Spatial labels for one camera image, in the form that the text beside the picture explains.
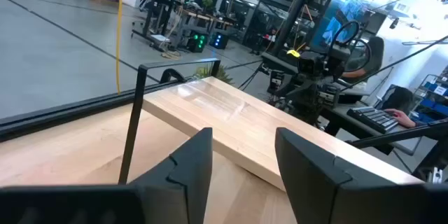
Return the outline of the computer tower green lights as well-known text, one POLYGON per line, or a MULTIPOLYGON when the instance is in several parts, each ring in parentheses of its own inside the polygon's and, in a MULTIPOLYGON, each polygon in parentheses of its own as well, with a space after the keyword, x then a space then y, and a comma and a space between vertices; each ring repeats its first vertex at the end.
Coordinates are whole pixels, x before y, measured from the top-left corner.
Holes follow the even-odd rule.
POLYGON ((208 35, 191 31, 186 48, 192 53, 201 53, 207 44, 208 35))

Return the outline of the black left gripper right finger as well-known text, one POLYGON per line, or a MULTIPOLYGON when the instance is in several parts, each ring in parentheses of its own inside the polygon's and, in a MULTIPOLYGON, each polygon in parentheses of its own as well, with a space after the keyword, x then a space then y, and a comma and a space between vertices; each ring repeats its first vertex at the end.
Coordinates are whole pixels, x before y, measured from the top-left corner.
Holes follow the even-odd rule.
POLYGON ((424 187, 396 185, 318 147, 276 130, 281 178, 298 224, 419 224, 424 187))

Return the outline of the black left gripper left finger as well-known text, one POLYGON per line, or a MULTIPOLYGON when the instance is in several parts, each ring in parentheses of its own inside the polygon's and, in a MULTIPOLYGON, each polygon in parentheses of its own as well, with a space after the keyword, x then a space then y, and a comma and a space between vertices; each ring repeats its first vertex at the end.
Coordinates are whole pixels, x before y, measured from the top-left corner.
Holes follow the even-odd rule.
POLYGON ((201 129, 134 179, 139 210, 128 224, 203 224, 211 182, 213 130, 201 129))

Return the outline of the wooden top workbench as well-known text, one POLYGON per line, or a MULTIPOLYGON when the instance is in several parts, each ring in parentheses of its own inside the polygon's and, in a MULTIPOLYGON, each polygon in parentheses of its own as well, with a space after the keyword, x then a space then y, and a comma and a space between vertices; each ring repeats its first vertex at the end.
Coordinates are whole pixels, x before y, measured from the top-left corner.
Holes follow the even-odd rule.
POLYGON ((186 36, 184 31, 206 34, 210 39, 215 31, 227 34, 227 28, 233 26, 234 24, 234 20, 226 21, 212 15, 203 15, 183 9, 180 14, 176 36, 172 42, 172 45, 177 48, 185 43, 184 41, 186 36))

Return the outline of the grey operator desk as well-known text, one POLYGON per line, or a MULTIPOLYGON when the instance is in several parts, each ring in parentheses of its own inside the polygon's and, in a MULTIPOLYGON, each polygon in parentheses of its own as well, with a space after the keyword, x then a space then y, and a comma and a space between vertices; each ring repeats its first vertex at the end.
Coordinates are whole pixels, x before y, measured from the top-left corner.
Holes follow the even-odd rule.
MULTIPOLYGON (((354 135, 354 137, 349 138, 349 140, 355 141, 357 139, 382 136, 381 132, 372 129, 371 127, 368 127, 362 122, 359 122, 347 115, 347 111, 354 107, 361 107, 361 105, 343 104, 338 105, 335 108, 324 108, 321 111, 321 116, 329 121, 329 128, 325 129, 325 132, 335 137, 339 130, 343 129, 346 132, 354 135)), ((420 143, 421 137, 419 136, 411 139, 389 143, 387 147, 377 147, 377 149, 383 153, 389 154, 389 149, 394 147, 408 155, 413 155, 420 143)))

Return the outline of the computer tower blue lights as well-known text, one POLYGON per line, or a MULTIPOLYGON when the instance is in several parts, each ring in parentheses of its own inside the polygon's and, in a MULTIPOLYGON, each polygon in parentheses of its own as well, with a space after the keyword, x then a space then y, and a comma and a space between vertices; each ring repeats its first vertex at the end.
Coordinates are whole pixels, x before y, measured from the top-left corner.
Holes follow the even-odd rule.
POLYGON ((209 45, 216 48, 224 50, 228 44, 229 36, 227 34, 222 34, 220 32, 216 32, 210 40, 209 45))

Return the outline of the black computer keyboard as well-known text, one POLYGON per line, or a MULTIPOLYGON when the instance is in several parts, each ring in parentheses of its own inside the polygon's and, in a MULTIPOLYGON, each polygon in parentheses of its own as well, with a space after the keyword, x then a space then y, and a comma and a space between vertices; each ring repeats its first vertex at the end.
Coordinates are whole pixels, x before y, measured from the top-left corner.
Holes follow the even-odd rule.
POLYGON ((390 113, 371 106, 350 108, 346 114, 382 134, 398 125, 390 113))

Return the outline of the wooden shelf black metal legs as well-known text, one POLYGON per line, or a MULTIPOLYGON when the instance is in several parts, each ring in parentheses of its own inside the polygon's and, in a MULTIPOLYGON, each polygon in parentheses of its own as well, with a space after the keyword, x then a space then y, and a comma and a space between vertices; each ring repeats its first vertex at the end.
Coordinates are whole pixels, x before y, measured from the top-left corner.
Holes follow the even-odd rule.
POLYGON ((214 151, 279 189, 284 186, 274 148, 278 127, 396 184, 420 183, 420 179, 210 76, 145 94, 140 110, 133 104, 118 179, 121 184, 127 182, 141 111, 189 137, 204 127, 212 128, 214 151))

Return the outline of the large monitor blue screen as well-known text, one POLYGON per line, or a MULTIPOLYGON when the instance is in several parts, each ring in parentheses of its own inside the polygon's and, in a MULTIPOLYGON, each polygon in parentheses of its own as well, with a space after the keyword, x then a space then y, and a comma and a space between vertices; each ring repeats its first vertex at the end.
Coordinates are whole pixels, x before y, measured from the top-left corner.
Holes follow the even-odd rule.
POLYGON ((337 31, 352 20, 361 21, 365 4, 361 0, 331 0, 309 46, 315 50, 326 50, 337 31))

